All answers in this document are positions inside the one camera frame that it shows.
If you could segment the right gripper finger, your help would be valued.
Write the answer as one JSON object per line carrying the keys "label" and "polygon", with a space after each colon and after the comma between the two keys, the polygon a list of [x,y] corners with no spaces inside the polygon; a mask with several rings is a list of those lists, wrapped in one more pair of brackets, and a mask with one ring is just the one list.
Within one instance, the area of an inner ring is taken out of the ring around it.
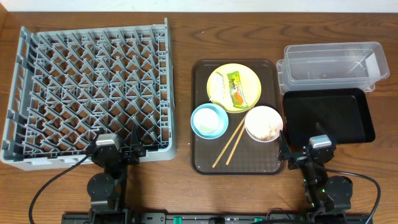
{"label": "right gripper finger", "polygon": [[330,135],[320,123],[316,123],[316,125],[315,125],[315,133],[316,133],[317,136],[321,136],[321,135],[329,136]]}
{"label": "right gripper finger", "polygon": [[286,161],[289,160],[291,157],[289,145],[287,144],[287,140],[284,136],[283,130],[279,131],[279,161]]}

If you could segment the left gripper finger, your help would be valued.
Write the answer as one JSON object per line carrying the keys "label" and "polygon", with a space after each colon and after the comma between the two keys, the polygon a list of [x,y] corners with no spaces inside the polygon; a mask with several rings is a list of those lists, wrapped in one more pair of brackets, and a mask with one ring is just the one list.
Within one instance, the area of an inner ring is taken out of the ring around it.
{"label": "left gripper finger", "polygon": [[99,130],[98,130],[98,132],[96,133],[96,136],[93,138],[93,140],[91,141],[91,145],[92,146],[95,146],[96,145],[96,141],[97,141],[97,139],[99,138],[99,136],[101,135],[101,134],[103,134],[104,133],[104,129],[103,128],[99,128]]}
{"label": "left gripper finger", "polygon": [[139,133],[137,130],[137,126],[134,124],[131,130],[131,138],[130,138],[130,145],[132,147],[141,147],[141,139],[139,137]]}

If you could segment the pink bowl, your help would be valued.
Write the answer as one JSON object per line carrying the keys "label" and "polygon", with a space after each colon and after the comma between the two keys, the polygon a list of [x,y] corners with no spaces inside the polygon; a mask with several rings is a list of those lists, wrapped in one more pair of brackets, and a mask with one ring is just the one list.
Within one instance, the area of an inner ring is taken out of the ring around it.
{"label": "pink bowl", "polygon": [[[246,114],[244,125],[246,132],[249,136],[257,142],[272,142],[279,137],[279,131],[283,130],[283,121],[281,115],[269,106],[256,106]],[[277,128],[277,134],[270,141],[260,141],[256,139],[251,130],[255,126],[275,126]]]}

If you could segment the light blue bowl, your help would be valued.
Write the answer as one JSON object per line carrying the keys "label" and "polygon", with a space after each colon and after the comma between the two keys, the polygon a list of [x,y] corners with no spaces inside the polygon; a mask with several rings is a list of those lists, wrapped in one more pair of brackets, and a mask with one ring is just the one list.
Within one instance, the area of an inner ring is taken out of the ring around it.
{"label": "light blue bowl", "polygon": [[[210,134],[201,134],[193,127],[193,115],[200,108],[211,108],[211,109],[215,110],[217,112],[217,114],[218,114],[219,119],[220,119],[220,123],[219,123],[218,128],[215,131],[213,131],[212,133],[210,133]],[[225,131],[227,130],[228,125],[229,125],[229,119],[228,119],[228,115],[227,115],[226,111],[221,106],[218,106],[218,105],[213,104],[213,103],[205,103],[205,104],[202,104],[202,105],[198,106],[193,111],[193,113],[191,115],[191,118],[190,118],[190,124],[191,124],[193,132],[197,136],[199,136],[200,138],[203,138],[203,139],[217,139],[220,136],[222,136],[225,133]]]}

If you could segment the green snack wrapper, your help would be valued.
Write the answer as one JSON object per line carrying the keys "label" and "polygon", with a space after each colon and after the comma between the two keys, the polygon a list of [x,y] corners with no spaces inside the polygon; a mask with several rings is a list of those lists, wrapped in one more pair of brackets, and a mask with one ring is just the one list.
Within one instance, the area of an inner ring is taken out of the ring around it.
{"label": "green snack wrapper", "polygon": [[238,71],[234,71],[227,74],[229,94],[235,108],[246,109],[248,104],[243,94],[243,88]]}

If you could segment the yellow plate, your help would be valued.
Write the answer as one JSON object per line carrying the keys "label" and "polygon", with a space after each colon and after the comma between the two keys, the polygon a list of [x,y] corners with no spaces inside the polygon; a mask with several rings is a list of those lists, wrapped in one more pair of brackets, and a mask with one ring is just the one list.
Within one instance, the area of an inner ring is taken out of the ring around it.
{"label": "yellow plate", "polygon": [[[240,80],[241,80],[241,85],[243,88],[243,94],[245,97],[245,100],[248,104],[248,108],[246,109],[240,109],[240,108],[235,108],[233,106],[230,94],[229,94],[229,85],[228,85],[228,77],[227,74],[238,71]],[[218,101],[211,101],[214,104],[217,104],[221,106],[226,112],[228,113],[241,113],[243,111],[247,111],[250,108],[252,108],[259,100],[261,96],[261,82],[259,80],[259,77],[257,74],[252,70],[251,68],[239,64],[239,63],[227,63],[225,65],[221,65],[216,67],[210,74],[210,77],[208,78],[207,84],[206,84],[206,91],[208,94],[208,97],[210,98],[211,96],[211,78],[214,76],[214,74],[218,72],[222,74],[224,78],[224,100],[221,102]]]}

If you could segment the clear plastic wrapper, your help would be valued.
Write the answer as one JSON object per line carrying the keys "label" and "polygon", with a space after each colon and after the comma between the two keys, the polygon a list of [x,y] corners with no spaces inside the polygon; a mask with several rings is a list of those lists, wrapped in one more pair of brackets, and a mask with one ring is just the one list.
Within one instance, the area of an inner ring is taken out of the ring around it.
{"label": "clear plastic wrapper", "polygon": [[222,74],[216,72],[211,78],[211,101],[221,102],[224,100],[224,78]]}

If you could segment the rice and food scraps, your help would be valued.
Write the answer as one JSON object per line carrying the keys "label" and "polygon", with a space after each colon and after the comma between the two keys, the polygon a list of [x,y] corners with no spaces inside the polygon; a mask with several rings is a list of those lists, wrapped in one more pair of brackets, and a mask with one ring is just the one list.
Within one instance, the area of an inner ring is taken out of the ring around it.
{"label": "rice and food scraps", "polygon": [[251,130],[252,135],[260,141],[270,141],[277,134],[275,126],[255,126]]}

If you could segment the white cup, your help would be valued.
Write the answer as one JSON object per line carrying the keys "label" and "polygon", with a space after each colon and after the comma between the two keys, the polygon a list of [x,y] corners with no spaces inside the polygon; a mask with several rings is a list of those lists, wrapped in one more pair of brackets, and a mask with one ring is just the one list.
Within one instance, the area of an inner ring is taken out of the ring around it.
{"label": "white cup", "polygon": [[210,134],[215,131],[220,119],[215,110],[211,108],[200,108],[193,115],[193,127],[201,134]]}

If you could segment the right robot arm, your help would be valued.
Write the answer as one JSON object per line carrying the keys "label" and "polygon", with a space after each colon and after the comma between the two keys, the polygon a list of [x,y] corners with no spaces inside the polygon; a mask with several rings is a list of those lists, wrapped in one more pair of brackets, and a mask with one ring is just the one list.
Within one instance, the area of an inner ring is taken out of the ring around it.
{"label": "right robot arm", "polygon": [[306,217],[314,223],[348,223],[345,211],[351,208],[351,179],[328,176],[324,164],[334,158],[336,141],[320,125],[317,135],[308,140],[301,152],[292,152],[282,130],[279,131],[278,160],[287,161],[288,169],[300,169],[304,178],[305,195],[313,210]]}

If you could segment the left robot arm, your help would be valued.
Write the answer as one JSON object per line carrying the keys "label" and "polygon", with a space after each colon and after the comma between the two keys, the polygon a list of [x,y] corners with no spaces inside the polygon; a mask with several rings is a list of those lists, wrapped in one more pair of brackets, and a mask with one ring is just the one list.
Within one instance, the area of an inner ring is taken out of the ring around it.
{"label": "left robot arm", "polygon": [[104,169],[87,184],[91,197],[88,223],[137,223],[134,212],[125,207],[127,167],[136,165],[146,154],[138,130],[133,127],[128,140],[100,129],[91,140],[86,155]]}

